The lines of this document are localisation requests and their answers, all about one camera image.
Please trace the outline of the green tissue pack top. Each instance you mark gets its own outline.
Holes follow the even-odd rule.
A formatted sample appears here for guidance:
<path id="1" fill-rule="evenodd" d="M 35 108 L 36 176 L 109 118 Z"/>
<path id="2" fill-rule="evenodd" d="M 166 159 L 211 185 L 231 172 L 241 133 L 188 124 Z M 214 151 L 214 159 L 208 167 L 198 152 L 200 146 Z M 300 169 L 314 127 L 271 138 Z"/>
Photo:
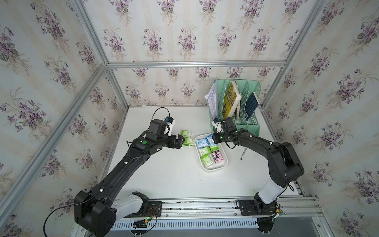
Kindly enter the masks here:
<path id="1" fill-rule="evenodd" d="M 189 130 L 182 130 L 182 131 L 181 131 L 181 135 L 182 135 L 184 138 L 191 138 L 191 136 L 192 136 L 192 131 L 189 131 Z"/>

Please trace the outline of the light blue tissue pack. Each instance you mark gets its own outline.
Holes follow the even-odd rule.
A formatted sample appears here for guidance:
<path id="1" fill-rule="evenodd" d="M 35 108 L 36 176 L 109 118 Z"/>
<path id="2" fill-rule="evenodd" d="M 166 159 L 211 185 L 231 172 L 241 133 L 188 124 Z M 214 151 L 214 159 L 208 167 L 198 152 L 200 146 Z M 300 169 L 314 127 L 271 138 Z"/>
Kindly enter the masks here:
<path id="1" fill-rule="evenodd" d="M 196 145 L 198 149 L 202 149 L 209 146 L 208 140 L 206 138 L 197 139 Z"/>
<path id="2" fill-rule="evenodd" d="M 208 145 L 209 145 L 210 147 L 214 147 L 214 146 L 217 145 L 217 144 L 215 143 L 215 141 L 214 141 L 214 136 L 213 136 L 213 134 L 207 136 L 207 137 L 206 137 L 206 140 L 207 140 Z"/>

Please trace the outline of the pink tissue pack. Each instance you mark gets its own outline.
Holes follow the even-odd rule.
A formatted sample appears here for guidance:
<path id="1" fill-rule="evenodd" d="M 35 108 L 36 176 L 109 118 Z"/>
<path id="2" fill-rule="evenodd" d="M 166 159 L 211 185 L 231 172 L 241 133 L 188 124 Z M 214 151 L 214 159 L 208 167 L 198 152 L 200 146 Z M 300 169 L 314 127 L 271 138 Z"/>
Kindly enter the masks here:
<path id="1" fill-rule="evenodd" d="M 216 164 L 222 163 L 224 161 L 224 158 L 219 151 L 211 153 L 211 156 Z"/>

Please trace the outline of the white plastic storage box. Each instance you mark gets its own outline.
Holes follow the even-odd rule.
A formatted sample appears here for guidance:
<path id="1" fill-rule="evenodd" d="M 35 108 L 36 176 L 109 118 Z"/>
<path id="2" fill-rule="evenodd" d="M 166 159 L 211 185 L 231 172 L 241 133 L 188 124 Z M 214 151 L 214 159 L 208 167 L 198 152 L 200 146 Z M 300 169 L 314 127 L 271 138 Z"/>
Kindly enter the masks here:
<path id="1" fill-rule="evenodd" d="M 199 160 L 200 160 L 200 155 L 199 155 L 199 152 L 198 152 L 198 148 L 197 148 L 197 145 L 196 145 L 196 140 L 197 139 L 202 139 L 202 138 L 206 138 L 207 136 L 211 135 L 212 133 L 209 133 L 209 134 L 203 134 L 203 135 L 200 135 L 198 137 L 195 138 L 195 147 L 196 147 L 196 151 L 197 151 L 197 154 L 198 154 L 198 157 L 199 157 Z M 219 152 L 222 154 L 223 158 L 224 158 L 224 161 L 222 163 L 219 163 L 219 164 L 216 164 L 211 156 L 211 153 L 209 154 L 210 157 L 212 158 L 212 161 L 213 161 L 213 164 L 208 167 L 208 168 L 204 168 L 202 163 L 201 163 L 201 160 L 200 160 L 200 165 L 201 167 L 206 170 L 206 171 L 209 171 L 209 172 L 212 172 L 212 171 L 217 171 L 217 170 L 220 170 L 224 167 L 226 167 L 228 165 L 228 158 L 227 158 L 227 155 L 225 154 L 225 151 L 222 147 L 222 144 L 217 144 L 218 147 L 219 147 Z"/>

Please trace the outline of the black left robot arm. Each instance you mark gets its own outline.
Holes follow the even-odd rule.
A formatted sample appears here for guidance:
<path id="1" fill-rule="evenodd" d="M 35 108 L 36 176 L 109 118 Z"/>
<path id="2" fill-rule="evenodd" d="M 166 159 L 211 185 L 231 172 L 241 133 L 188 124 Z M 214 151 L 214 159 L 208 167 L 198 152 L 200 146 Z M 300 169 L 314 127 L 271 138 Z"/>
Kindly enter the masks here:
<path id="1" fill-rule="evenodd" d="M 149 199 L 133 192 L 116 199 L 126 182 L 153 154 L 167 147 L 180 149 L 185 138 L 173 135 L 175 120 L 166 117 L 153 119 L 150 126 L 134 139 L 121 161 L 88 192 L 80 191 L 74 198 L 74 221 L 96 237 L 104 237 L 114 223 L 130 214 L 147 211 Z"/>

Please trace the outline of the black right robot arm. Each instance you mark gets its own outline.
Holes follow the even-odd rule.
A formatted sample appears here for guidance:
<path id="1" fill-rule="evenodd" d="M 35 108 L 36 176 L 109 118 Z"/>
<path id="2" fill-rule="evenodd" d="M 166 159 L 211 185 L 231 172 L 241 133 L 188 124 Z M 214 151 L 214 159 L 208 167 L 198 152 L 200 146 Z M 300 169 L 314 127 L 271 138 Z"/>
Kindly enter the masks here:
<path id="1" fill-rule="evenodd" d="M 230 143 L 252 150 L 267 160 L 269 180 L 255 194 L 254 205 L 259 208 L 276 203 L 277 198 L 293 181 L 304 175 L 305 169 L 292 144 L 278 143 L 256 136 L 246 129 L 238 129 L 232 118 L 216 118 L 212 122 L 215 143 Z"/>

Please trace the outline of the red capped pen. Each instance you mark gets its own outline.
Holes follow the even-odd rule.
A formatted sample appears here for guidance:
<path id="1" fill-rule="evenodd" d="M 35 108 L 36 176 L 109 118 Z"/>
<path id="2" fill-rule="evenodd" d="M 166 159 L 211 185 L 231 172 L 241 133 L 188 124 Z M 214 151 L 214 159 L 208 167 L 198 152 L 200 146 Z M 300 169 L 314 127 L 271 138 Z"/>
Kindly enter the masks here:
<path id="1" fill-rule="evenodd" d="M 247 148 L 244 148 L 243 153 L 242 153 L 242 155 L 240 157 L 240 160 L 243 160 L 243 158 L 244 158 L 244 156 L 246 154 L 246 151 L 247 151 Z"/>

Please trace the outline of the mint green desk organizer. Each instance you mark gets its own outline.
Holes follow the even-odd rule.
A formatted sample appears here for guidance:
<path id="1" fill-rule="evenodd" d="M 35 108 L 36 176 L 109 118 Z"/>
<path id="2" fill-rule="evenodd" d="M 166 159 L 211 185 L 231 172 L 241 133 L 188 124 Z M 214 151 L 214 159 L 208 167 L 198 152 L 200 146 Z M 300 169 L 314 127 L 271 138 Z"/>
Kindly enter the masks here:
<path id="1" fill-rule="evenodd" d="M 214 123 L 218 118 L 230 117 L 238 129 L 259 135 L 260 125 L 255 115 L 261 92 L 259 81 L 216 79 L 211 89 L 216 96 L 209 109 L 212 131 L 216 131 Z"/>

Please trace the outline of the yellow book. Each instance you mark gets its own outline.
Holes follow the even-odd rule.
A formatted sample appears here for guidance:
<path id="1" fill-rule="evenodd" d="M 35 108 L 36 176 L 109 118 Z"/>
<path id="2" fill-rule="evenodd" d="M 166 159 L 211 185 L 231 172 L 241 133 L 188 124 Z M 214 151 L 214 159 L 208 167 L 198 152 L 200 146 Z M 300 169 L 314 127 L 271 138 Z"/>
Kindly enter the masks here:
<path id="1" fill-rule="evenodd" d="M 225 96 L 223 100 L 222 116 L 223 118 L 232 117 L 235 113 L 242 96 L 236 81 L 229 81 L 226 86 Z"/>

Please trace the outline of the dark blue notebook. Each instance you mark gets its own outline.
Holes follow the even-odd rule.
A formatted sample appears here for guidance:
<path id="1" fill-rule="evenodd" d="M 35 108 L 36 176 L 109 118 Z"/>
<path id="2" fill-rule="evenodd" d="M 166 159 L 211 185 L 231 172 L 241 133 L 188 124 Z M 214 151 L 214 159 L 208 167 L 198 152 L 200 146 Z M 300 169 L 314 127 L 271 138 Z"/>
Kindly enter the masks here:
<path id="1" fill-rule="evenodd" d="M 244 117 L 246 120 L 249 120 L 254 114 L 255 110 L 259 106 L 258 99 L 256 94 L 253 92 L 248 99 L 246 100 L 245 108 L 244 108 Z"/>

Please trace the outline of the white paper stack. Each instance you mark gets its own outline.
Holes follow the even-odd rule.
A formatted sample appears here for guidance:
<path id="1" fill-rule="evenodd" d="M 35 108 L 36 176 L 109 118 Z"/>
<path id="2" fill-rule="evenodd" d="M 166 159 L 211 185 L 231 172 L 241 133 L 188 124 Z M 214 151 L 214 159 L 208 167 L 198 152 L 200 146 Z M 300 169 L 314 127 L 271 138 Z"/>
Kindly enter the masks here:
<path id="1" fill-rule="evenodd" d="M 204 97 L 207 101 L 212 120 L 218 118 L 219 113 L 218 113 L 218 95 L 217 95 L 217 80 L 216 79 L 213 81 L 213 84 L 210 90 Z"/>

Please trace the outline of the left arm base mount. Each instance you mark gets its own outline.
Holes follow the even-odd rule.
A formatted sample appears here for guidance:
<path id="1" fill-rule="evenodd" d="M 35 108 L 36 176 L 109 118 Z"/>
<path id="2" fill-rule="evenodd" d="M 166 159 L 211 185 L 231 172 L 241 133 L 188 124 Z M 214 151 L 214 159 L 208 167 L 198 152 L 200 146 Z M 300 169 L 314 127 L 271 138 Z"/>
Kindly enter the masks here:
<path id="1" fill-rule="evenodd" d="M 124 218 L 134 218 L 134 217 L 161 217 L 162 213 L 161 201 L 151 201 L 142 204 L 140 210 L 136 213 L 129 214 Z"/>

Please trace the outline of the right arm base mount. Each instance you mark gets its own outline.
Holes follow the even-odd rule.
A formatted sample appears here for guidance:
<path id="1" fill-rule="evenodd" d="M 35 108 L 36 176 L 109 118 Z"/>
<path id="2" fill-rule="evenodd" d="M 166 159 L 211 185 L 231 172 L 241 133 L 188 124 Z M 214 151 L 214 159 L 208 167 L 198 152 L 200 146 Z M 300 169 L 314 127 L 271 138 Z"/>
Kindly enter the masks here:
<path id="1" fill-rule="evenodd" d="M 265 204 L 254 199 L 237 200 L 236 205 L 242 216 L 275 216 L 281 208 L 277 201 Z"/>

